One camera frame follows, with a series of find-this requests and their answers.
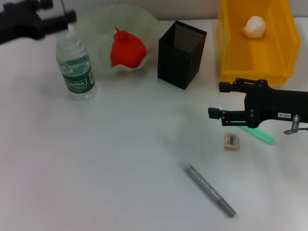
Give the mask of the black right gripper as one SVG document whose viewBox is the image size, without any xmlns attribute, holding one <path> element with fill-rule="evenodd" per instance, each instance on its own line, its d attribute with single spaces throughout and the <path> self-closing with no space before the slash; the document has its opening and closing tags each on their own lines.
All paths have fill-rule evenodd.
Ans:
<svg viewBox="0 0 308 231">
<path fill-rule="evenodd" d="M 209 118 L 220 119 L 222 126 L 248 126 L 257 128 L 265 120 L 308 122 L 308 93 L 304 91 L 277 90 L 266 80 L 236 78 L 232 83 L 219 82 L 220 92 L 246 93 L 245 111 L 228 111 L 208 108 Z"/>
</svg>

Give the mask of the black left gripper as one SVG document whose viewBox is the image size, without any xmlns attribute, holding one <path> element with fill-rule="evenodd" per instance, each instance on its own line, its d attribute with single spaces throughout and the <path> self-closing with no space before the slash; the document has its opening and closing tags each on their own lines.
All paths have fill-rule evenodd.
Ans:
<svg viewBox="0 0 308 231">
<path fill-rule="evenodd" d="M 75 10 L 49 19 L 41 19 L 38 10 L 53 8 L 53 0 L 32 0 L 8 2 L 0 12 L 0 43 L 15 39 L 31 38 L 40 40 L 45 33 L 57 33 L 68 29 L 70 23 L 77 21 Z"/>
</svg>

